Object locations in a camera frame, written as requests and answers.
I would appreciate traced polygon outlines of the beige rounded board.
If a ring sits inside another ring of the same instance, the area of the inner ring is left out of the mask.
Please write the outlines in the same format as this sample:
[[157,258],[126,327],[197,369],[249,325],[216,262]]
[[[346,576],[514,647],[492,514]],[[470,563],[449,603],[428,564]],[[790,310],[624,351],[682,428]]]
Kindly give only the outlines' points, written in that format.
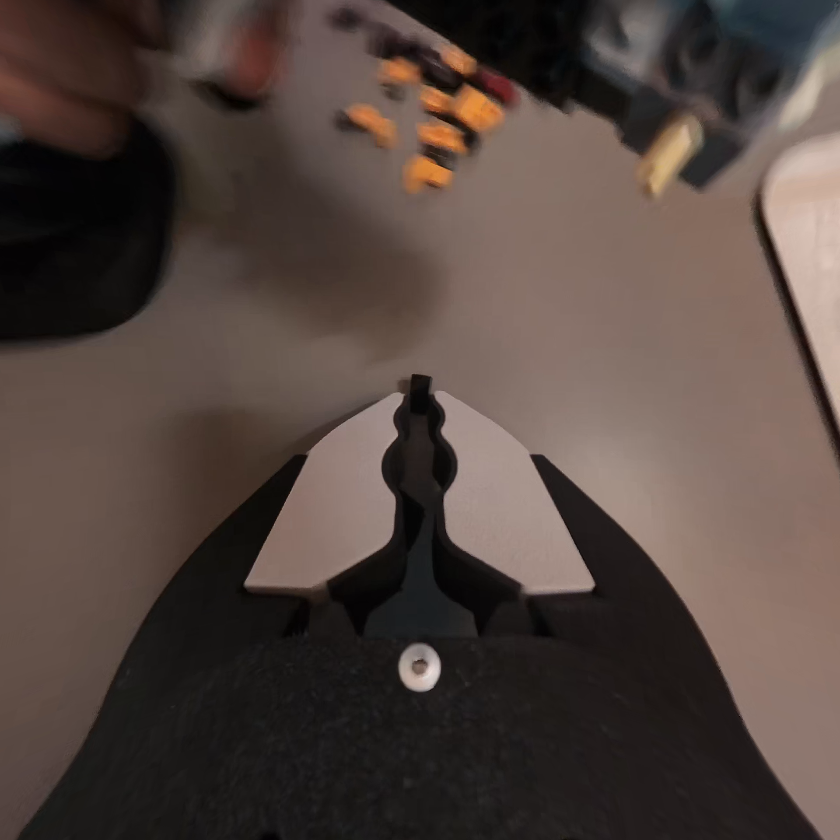
[[839,132],[782,153],[752,206],[776,292],[838,454]]

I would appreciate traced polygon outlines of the pile of orange black bricks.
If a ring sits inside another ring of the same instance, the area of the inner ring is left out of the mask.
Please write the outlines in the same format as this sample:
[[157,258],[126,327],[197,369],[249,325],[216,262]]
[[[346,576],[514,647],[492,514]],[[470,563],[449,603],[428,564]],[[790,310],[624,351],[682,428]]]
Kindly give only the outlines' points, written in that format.
[[403,167],[408,194],[450,187],[459,162],[474,155],[519,104],[510,79],[459,47],[431,45],[349,3],[330,10],[328,21],[347,34],[365,33],[382,94],[394,102],[409,93],[416,97],[423,120],[416,125],[416,151]]

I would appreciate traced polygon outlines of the black grey toy brick model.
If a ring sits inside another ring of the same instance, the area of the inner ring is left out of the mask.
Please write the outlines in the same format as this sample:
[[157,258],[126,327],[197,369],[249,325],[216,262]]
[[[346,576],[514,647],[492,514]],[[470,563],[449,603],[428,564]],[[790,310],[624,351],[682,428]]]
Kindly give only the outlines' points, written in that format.
[[834,1],[592,2],[581,36],[584,68],[628,97],[616,125],[650,198],[799,129],[838,77]]

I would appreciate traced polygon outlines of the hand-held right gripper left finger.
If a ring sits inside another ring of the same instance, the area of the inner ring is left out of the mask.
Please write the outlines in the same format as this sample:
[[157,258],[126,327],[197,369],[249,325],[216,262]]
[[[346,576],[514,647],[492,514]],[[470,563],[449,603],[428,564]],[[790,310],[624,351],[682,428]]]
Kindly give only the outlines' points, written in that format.
[[328,583],[390,542],[396,499],[383,477],[397,440],[394,392],[352,415],[307,453],[245,589],[262,595],[325,595]]

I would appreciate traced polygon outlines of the person's left hand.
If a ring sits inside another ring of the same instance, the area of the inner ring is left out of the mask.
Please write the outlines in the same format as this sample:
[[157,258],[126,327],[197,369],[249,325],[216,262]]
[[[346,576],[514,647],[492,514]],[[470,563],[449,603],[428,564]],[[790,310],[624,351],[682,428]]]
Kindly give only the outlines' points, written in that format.
[[2,1],[2,144],[114,156],[148,87],[141,54],[164,43],[160,2]]

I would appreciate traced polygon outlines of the person's left forearm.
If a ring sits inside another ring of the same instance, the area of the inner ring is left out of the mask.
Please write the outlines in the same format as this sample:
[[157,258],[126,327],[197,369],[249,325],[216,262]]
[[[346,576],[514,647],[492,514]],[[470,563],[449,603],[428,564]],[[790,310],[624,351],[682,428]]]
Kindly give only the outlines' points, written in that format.
[[132,121],[116,156],[2,144],[2,344],[114,329],[155,294],[172,248],[177,178],[163,139]]

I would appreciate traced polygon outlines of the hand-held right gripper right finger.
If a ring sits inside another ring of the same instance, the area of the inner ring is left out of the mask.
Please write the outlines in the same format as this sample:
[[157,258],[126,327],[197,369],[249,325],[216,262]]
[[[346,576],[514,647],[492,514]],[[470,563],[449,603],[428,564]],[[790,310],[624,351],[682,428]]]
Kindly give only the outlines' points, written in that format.
[[449,541],[525,595],[593,592],[592,573],[525,445],[445,391],[434,400],[453,461],[443,490]]

